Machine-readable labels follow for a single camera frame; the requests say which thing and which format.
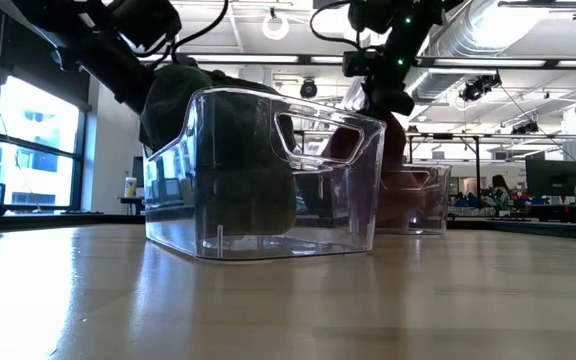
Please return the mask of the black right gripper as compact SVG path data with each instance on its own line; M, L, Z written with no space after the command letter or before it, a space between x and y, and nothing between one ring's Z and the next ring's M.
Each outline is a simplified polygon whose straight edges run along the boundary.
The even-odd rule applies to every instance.
M405 92L405 83L399 79L366 78L362 85L365 99L360 113L375 117L378 113L397 113L409 116L415 107L413 98Z

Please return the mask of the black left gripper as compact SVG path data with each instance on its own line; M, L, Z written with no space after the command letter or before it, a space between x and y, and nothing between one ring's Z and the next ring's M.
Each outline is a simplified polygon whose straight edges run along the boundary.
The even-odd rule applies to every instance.
M85 38L78 51L78 62L119 103L136 114L142 113L155 80L154 72L142 65L121 39L108 33Z

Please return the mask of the maroon hat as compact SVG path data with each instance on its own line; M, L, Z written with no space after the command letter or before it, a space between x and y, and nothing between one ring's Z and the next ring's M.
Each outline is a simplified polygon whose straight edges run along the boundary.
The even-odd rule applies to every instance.
M361 114L387 124L376 227L406 228L409 225L409 214L423 206L424 195L421 192L409 191L409 188L418 186L417 179L411 173L402 171L405 130L391 112L361 111Z

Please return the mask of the dark green hat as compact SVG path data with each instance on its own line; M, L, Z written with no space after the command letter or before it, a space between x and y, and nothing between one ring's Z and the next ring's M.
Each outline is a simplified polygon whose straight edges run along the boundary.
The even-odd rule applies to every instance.
M140 119L158 151L183 131L192 146L196 220L206 237L278 235L296 220L286 104L266 85L192 65L159 69Z

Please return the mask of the large clear plastic bin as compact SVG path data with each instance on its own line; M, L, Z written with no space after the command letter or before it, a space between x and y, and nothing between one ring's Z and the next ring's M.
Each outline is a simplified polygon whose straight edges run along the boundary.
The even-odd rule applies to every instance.
M217 261L369 251L385 130L295 98L199 91L144 160L147 237Z

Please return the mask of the long ceiling light strip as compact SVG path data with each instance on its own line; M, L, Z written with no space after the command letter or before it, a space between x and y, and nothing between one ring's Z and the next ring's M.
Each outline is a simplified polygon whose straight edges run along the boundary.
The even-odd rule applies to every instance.
M499 69L567 69L576 70L576 60L560 59L505 59L505 58L429 58L417 60L426 68L499 68Z
M181 54L198 63L206 64L301 64L301 65L341 65L342 56L328 55L277 55L241 53Z

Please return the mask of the small clear plastic bin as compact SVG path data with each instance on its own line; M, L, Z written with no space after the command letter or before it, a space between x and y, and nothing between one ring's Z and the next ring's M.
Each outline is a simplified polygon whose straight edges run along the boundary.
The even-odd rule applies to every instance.
M444 234L450 176L448 165L385 165L380 179L376 232Z

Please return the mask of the person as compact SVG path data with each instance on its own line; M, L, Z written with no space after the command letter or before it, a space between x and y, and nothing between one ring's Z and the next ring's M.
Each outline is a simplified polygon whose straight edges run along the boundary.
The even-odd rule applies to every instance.
M510 201L510 190L505 178L498 174L492 177L492 190L490 194L495 206L499 209L508 209Z

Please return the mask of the black computer monitor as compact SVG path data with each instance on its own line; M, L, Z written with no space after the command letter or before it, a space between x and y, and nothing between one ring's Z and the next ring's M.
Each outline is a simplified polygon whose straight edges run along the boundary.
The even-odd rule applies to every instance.
M527 159L528 193L534 197L573 196L576 188L576 162Z

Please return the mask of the cluttered office desk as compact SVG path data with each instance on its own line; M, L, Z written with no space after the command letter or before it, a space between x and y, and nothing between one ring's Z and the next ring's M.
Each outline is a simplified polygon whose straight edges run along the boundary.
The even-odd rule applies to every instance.
M576 204L532 204L511 206L508 210L497 210L491 206L449 207L449 220L500 220L519 222L557 222L576 224Z

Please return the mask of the silver air duct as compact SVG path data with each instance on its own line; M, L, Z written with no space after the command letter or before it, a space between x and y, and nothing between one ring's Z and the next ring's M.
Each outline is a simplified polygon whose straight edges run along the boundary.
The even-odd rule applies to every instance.
M500 0L469 0L454 20L443 25L437 35L422 46L421 56L429 57L493 57L520 40L526 30L511 25L516 11L499 7ZM437 100L460 83L465 73L436 73L428 68L411 68L405 83L416 103Z

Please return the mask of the black metal rack frame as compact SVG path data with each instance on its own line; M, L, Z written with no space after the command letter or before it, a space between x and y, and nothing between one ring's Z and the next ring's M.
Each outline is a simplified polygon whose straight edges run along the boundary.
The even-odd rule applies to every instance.
M407 140L408 154L406 157L407 164L413 164L413 154L415 147L413 146L413 141L415 138L420 138L421 143L426 140L435 140L439 142L449 142L452 140L459 140L462 142L466 148L470 149L475 154L475 170L476 170L476 195L481 192L481 155L480 155L480 144L481 139L486 138L486 134L478 133L407 133L405 135Z

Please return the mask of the black table border rail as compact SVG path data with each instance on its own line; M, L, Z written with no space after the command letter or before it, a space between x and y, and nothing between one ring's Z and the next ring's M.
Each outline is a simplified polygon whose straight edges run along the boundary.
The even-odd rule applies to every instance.
M129 215L14 215L0 217L0 232L76 227L86 225L144 225L144 216ZM518 222L457 218L447 221L448 230L487 230L576 239L576 224Z

